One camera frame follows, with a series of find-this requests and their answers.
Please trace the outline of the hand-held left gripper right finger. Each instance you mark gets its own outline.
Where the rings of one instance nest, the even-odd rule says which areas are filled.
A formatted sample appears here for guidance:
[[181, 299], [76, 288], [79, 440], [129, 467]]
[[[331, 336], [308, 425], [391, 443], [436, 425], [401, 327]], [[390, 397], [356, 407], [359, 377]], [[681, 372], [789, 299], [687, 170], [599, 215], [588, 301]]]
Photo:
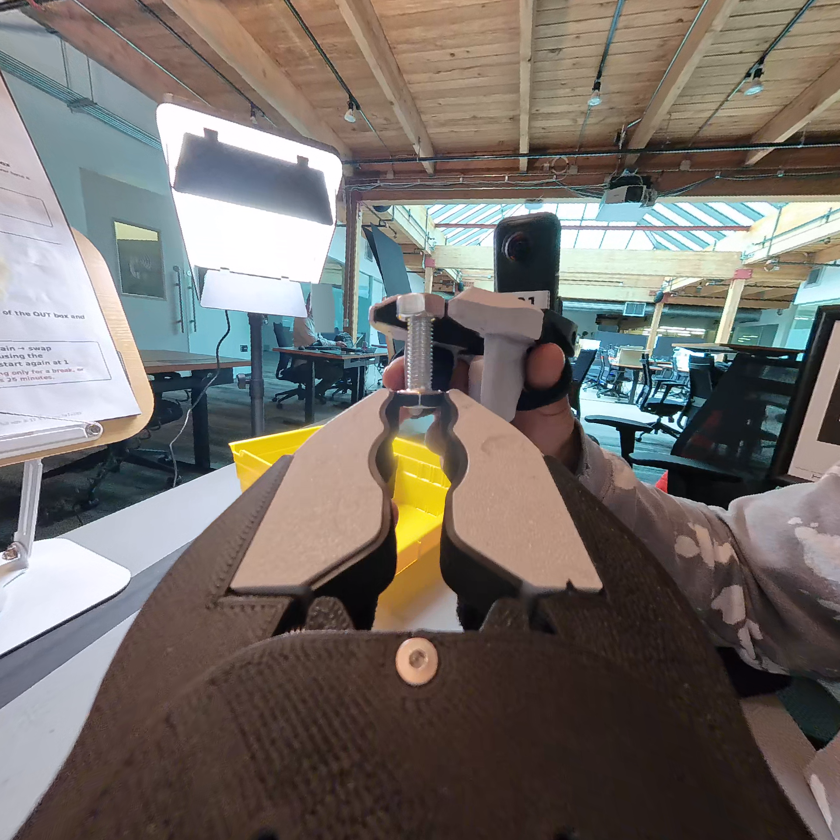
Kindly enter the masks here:
[[546, 597], [602, 592], [559, 488], [559, 465], [461, 391], [446, 393], [440, 433], [449, 480], [440, 570], [462, 627], [479, 627], [499, 600], [524, 604], [529, 616]]

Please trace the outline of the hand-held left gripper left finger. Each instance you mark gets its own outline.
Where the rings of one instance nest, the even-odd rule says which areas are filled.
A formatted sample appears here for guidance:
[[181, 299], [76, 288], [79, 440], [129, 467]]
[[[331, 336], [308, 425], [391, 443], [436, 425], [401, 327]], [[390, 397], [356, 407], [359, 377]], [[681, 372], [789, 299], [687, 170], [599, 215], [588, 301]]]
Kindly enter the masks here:
[[237, 595], [339, 599], [373, 622], [396, 573], [392, 498], [377, 456], [391, 456], [397, 408], [381, 389], [284, 458], [280, 483], [230, 582]]

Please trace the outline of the silver hex bolt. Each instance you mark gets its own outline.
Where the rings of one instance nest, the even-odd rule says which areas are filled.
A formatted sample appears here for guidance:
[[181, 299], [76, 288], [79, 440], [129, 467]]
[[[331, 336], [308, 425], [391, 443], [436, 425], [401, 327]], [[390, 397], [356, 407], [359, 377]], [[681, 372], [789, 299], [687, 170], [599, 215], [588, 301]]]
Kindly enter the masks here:
[[445, 300], [433, 293], [412, 292], [396, 299], [396, 315], [406, 325], [406, 390], [432, 391], [434, 321], [445, 315]]

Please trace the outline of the yellow plastic bin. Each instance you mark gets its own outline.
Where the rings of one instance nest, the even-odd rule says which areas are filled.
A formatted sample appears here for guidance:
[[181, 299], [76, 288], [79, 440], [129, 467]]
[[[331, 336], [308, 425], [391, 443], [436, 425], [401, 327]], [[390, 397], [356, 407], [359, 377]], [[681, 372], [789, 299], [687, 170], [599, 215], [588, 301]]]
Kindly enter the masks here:
[[[294, 455], [319, 429], [305, 427], [231, 443], [240, 489], [250, 488], [281, 457]], [[440, 579], [439, 544], [448, 478], [440, 457], [420, 441], [395, 437], [392, 450], [393, 500], [398, 508], [396, 577], [400, 581], [416, 572], [425, 580]]]

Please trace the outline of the silver hex nut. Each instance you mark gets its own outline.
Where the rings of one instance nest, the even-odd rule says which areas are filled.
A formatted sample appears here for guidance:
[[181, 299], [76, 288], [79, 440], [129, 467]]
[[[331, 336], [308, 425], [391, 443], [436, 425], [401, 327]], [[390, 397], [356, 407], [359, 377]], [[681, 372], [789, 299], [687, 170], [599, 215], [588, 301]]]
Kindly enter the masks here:
[[433, 413], [446, 404], [446, 392], [401, 390], [392, 393], [392, 404], [398, 413], [421, 417]]

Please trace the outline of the person's right forearm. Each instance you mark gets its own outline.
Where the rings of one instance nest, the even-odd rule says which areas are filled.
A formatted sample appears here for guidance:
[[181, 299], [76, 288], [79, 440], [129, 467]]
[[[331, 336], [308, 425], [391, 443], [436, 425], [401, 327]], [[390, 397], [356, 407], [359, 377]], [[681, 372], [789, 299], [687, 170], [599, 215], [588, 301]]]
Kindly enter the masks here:
[[723, 509], [646, 485], [576, 431], [582, 485], [644, 542], [715, 644], [757, 669], [838, 681], [838, 465]]

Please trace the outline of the person's right hand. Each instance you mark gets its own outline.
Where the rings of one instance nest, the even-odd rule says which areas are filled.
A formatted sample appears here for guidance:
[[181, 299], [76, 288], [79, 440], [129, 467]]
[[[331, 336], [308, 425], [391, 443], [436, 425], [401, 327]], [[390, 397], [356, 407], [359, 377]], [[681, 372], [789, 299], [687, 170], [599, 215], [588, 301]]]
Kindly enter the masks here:
[[[484, 360], [478, 356], [471, 362], [455, 362], [447, 390], [469, 392], [480, 388]], [[526, 359], [526, 384], [533, 390], [545, 391], [555, 385], [565, 370], [565, 356], [554, 343], [536, 345]], [[554, 457], [574, 470], [581, 456], [581, 432], [567, 397], [532, 411], [519, 412], [512, 425], [529, 438], [544, 455]]]

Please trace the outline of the black flat panel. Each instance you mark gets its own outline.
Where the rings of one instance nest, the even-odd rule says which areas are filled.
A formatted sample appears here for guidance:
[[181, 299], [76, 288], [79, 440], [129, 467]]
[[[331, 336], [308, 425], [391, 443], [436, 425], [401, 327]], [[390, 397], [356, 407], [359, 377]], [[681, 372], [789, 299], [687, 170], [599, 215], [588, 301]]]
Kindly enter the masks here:
[[364, 227], [364, 236], [371, 247], [384, 288], [383, 297], [377, 303], [411, 293], [413, 290], [399, 244], [378, 227]]

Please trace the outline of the wooden desk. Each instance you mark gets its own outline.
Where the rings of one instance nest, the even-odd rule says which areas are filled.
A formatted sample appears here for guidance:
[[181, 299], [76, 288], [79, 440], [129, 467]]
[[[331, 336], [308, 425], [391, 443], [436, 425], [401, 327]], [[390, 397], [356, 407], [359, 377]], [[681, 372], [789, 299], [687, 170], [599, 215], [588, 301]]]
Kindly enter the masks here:
[[302, 368], [306, 384], [306, 399], [303, 401], [305, 426], [314, 422], [314, 389], [316, 388], [316, 367], [319, 363], [338, 364], [342, 376], [349, 378], [350, 404], [356, 404], [366, 397], [366, 372], [369, 366], [387, 362], [387, 353], [383, 350], [375, 352], [355, 352], [341, 348], [307, 348], [288, 349], [289, 354], [297, 357], [295, 367]]
[[174, 392], [185, 392], [189, 396], [193, 462], [179, 461], [178, 466], [199, 474], [213, 470], [207, 391], [212, 386], [233, 384], [234, 371], [242, 368], [249, 372], [250, 363], [178, 350], [140, 350], [140, 358], [154, 396], [162, 397]]

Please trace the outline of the ceiling projector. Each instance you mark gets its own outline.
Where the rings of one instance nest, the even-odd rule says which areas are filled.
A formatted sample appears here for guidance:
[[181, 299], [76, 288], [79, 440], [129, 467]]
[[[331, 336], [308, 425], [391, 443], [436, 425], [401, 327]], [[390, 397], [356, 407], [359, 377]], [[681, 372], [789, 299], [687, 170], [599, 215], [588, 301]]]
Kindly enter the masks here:
[[646, 175], [617, 175], [607, 183], [595, 221], [637, 224], [656, 205], [658, 192]]

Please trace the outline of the studio light panel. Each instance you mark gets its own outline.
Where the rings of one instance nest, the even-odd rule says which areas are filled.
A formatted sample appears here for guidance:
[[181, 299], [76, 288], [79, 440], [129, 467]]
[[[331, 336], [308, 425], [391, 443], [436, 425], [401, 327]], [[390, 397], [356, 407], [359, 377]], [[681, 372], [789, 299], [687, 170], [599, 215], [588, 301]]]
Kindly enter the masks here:
[[156, 125], [204, 309], [248, 317], [252, 437], [265, 432], [263, 321], [307, 314], [336, 227], [336, 153], [172, 102]]

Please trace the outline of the black mesh office chair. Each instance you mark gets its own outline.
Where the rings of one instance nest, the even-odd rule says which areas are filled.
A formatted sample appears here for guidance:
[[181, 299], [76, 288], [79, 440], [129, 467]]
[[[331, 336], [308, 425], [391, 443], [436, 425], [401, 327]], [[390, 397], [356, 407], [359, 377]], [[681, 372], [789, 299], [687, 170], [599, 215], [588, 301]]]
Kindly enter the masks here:
[[737, 353], [667, 455], [634, 453], [636, 436], [652, 432], [651, 423], [598, 415], [585, 420], [618, 432], [628, 465], [662, 469], [669, 495], [726, 508], [774, 488], [771, 469], [802, 367], [795, 357]]

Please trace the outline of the framed marker sign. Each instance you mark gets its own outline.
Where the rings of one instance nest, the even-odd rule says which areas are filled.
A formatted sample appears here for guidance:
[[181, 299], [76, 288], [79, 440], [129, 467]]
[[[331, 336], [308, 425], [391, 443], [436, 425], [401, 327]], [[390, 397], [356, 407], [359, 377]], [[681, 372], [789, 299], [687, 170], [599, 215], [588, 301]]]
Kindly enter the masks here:
[[839, 306], [816, 311], [770, 478], [815, 482], [839, 461]]

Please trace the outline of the instruction sheet stand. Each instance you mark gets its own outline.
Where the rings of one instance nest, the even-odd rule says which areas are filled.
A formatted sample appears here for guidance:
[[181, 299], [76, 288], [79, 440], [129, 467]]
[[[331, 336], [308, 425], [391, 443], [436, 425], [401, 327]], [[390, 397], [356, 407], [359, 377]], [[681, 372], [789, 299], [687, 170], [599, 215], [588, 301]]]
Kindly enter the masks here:
[[118, 444], [154, 397], [110, 270], [72, 229], [18, 107], [1, 89], [1, 457], [22, 465], [2, 548], [1, 655], [113, 598], [121, 565], [35, 538], [43, 460]]

